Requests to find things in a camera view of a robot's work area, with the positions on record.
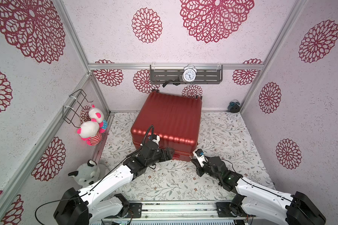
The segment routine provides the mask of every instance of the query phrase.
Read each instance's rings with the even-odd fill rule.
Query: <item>red suitcase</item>
[[[200,98],[150,93],[131,127],[135,148],[153,124],[154,133],[160,136],[159,146],[174,148],[174,160],[190,162],[198,144],[201,104]]]

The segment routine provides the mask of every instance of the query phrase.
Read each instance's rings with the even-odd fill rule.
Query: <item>floor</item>
[[[112,169],[135,150],[130,128],[138,113],[116,113],[110,127],[100,163]],[[247,178],[273,188],[264,164],[239,113],[203,112],[199,147],[207,156],[220,156],[234,164]],[[216,179],[199,177],[191,162],[172,160],[147,169],[144,176],[118,188],[128,200],[231,200],[234,193],[225,191]]]

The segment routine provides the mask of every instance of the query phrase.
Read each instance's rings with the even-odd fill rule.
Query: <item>clock face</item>
[[[184,76],[183,78],[186,80],[186,81],[193,81],[195,79],[195,72],[193,70],[186,70],[184,72]]]

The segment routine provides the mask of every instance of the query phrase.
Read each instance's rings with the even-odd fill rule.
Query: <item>plush toy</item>
[[[80,128],[77,130],[77,133],[80,135],[81,139],[89,140],[90,137],[93,137],[97,134],[98,130],[98,123],[93,121],[86,121],[81,124]]]
[[[81,139],[86,141],[88,145],[96,145],[102,139],[102,135],[99,132],[99,124],[94,121],[84,122],[77,133],[81,136]]]
[[[92,108],[89,110],[89,117],[91,118],[91,121],[97,122],[99,124],[99,132],[104,133],[106,128],[108,127],[108,122],[104,120],[104,114],[103,112],[95,108],[94,105],[92,105]]]
[[[93,160],[89,160],[76,171],[70,172],[68,176],[74,178],[82,187],[87,187],[102,179],[108,172],[109,169],[105,165],[97,165]]]

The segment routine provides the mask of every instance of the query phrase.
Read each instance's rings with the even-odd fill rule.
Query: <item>pink and white plush toy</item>
[[[104,114],[103,112],[95,108],[94,105],[92,105],[92,108],[89,110],[89,117],[91,118],[91,121],[97,122],[99,124],[99,132],[104,133],[106,128],[108,127],[108,122],[104,120]]]
[[[77,133],[80,135],[81,139],[86,141],[88,145],[96,145],[102,139],[101,134],[99,133],[99,124],[94,121],[86,121],[81,124],[80,128],[77,130]]]

